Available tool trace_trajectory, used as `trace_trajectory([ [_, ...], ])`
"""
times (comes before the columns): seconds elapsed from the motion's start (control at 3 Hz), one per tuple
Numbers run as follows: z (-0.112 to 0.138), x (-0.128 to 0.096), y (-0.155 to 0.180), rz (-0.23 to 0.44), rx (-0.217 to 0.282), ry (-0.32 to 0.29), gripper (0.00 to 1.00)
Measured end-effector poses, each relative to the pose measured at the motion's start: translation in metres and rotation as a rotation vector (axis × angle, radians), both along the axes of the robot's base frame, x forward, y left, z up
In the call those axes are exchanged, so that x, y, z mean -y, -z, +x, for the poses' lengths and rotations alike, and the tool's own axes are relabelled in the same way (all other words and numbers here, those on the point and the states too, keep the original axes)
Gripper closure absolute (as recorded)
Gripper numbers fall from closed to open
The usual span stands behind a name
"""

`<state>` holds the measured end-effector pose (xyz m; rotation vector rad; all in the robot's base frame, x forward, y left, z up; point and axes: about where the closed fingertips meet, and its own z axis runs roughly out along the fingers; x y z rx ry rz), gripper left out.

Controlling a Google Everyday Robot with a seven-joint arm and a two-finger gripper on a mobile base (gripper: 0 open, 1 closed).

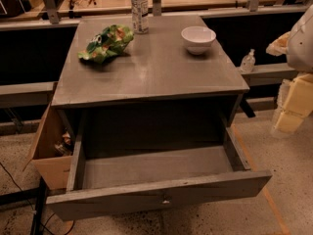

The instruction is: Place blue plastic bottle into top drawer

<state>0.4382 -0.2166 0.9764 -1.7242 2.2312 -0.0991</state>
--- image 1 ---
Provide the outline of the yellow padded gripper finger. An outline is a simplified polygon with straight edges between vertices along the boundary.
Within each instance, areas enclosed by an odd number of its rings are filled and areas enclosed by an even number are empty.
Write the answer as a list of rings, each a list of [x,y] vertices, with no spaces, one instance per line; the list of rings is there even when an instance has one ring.
[[[313,112],[313,74],[301,73],[293,80],[284,79],[280,86],[274,131],[293,134]]]
[[[268,47],[266,48],[266,53],[272,56],[286,55],[289,37],[289,31],[278,37],[276,40],[268,45]]]

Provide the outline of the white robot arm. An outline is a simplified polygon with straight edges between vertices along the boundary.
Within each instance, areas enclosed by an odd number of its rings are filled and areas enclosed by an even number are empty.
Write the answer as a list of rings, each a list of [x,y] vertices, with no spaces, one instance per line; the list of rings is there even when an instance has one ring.
[[[273,56],[285,54],[288,66],[298,72],[293,80],[283,80],[273,115],[271,133],[283,138],[294,134],[313,112],[313,5],[266,52]]]

